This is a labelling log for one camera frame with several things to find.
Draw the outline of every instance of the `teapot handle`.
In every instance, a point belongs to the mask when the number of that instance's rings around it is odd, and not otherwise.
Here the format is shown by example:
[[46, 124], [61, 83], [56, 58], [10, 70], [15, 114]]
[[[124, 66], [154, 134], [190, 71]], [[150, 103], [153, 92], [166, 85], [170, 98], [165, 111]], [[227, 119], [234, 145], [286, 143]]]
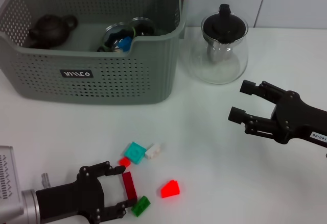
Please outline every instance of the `teapot handle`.
[[62, 20], [65, 21], [69, 26], [69, 31], [74, 30], [78, 25], [78, 20], [73, 15], [64, 16]]

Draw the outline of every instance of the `basket label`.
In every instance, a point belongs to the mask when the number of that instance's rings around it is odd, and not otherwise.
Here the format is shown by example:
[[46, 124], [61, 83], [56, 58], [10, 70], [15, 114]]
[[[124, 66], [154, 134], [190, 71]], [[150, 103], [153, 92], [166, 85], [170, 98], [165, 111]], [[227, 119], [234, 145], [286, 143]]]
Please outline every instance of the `basket label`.
[[61, 75], [64, 78], [93, 78], [91, 70], [60, 70]]

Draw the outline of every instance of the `gray plastic basket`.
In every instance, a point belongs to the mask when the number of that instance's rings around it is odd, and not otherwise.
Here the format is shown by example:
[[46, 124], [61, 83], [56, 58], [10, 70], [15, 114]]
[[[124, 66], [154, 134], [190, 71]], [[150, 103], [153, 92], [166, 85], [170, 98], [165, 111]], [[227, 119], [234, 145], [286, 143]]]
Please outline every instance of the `gray plastic basket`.
[[[0, 8], [0, 68], [18, 93], [32, 99], [161, 102], [172, 90], [187, 4], [188, 0], [6, 0]], [[55, 50], [25, 48], [30, 45], [28, 29], [45, 14], [73, 14], [80, 24]], [[136, 37], [127, 53], [96, 52], [106, 27], [134, 17], [153, 20], [167, 34]], [[68, 70], [89, 76], [64, 78], [61, 71]]]

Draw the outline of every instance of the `metal cylinder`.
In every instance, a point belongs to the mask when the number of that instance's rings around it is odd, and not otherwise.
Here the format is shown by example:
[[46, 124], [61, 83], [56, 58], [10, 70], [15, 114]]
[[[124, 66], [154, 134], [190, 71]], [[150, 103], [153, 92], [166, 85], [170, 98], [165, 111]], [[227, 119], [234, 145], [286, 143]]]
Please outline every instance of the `metal cylinder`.
[[40, 210], [37, 197], [34, 190], [22, 192], [22, 200], [24, 203], [24, 213], [7, 224], [41, 224]]

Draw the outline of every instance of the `red translucent block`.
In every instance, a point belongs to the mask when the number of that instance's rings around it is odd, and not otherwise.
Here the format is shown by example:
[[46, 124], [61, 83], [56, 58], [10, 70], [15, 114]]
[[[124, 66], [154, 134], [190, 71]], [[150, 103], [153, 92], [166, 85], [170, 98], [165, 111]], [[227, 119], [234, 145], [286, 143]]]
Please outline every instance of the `red translucent block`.
[[123, 173], [122, 177], [123, 177], [128, 200], [133, 200], [137, 198], [131, 172]]
[[123, 157], [119, 162], [119, 165], [123, 165], [126, 168], [131, 164], [131, 161], [127, 157]]
[[161, 189], [162, 198], [179, 195], [179, 193], [180, 191], [179, 191], [178, 182], [174, 180], [171, 180]]

